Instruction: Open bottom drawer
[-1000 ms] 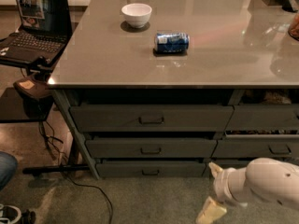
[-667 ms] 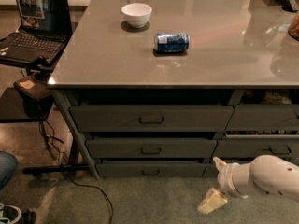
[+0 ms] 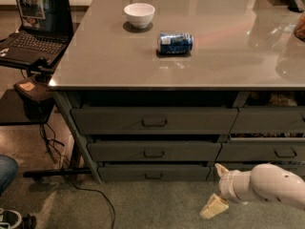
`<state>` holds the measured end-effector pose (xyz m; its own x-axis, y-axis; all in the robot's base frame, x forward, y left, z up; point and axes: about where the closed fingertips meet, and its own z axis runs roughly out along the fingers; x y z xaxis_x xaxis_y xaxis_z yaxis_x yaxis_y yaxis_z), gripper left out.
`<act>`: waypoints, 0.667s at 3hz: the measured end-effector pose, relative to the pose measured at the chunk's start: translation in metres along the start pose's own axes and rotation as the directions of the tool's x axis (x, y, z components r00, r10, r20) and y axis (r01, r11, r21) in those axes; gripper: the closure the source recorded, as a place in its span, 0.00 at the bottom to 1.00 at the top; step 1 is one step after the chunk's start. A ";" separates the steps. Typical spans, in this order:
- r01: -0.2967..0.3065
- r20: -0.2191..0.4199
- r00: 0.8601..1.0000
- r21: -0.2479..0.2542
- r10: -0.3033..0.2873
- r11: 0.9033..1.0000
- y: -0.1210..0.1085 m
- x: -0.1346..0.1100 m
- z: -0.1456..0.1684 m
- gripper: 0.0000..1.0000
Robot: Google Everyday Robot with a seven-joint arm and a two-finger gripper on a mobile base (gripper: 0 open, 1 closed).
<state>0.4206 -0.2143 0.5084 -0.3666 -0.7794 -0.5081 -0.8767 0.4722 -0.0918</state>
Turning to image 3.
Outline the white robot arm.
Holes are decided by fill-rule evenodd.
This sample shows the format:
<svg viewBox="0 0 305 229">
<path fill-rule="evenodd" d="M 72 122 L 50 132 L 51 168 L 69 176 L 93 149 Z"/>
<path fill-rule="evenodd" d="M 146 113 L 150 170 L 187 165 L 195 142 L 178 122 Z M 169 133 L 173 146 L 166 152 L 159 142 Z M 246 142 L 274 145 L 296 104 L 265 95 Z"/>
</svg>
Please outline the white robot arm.
<svg viewBox="0 0 305 229">
<path fill-rule="evenodd" d="M 250 171 L 228 170 L 215 164 L 220 177 L 220 194 L 212 194 L 200 211 L 200 217 L 211 219 L 229 208 L 229 203 L 276 202 L 305 209 L 305 181 L 292 172 L 265 163 Z"/>
</svg>

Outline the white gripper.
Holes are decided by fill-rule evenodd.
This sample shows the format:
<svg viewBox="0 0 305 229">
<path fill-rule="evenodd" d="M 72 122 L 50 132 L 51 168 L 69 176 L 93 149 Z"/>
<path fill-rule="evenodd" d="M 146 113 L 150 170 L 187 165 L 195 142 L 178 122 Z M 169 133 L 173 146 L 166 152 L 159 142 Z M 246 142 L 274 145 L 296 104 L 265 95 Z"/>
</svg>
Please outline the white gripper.
<svg viewBox="0 0 305 229">
<path fill-rule="evenodd" d="M 203 219 L 211 219 L 229 208 L 229 202 L 247 204 L 254 200 L 254 191 L 251 185 L 251 172 L 229 171 L 220 163 L 215 164 L 219 180 L 221 196 L 212 194 L 199 215 Z"/>
</svg>

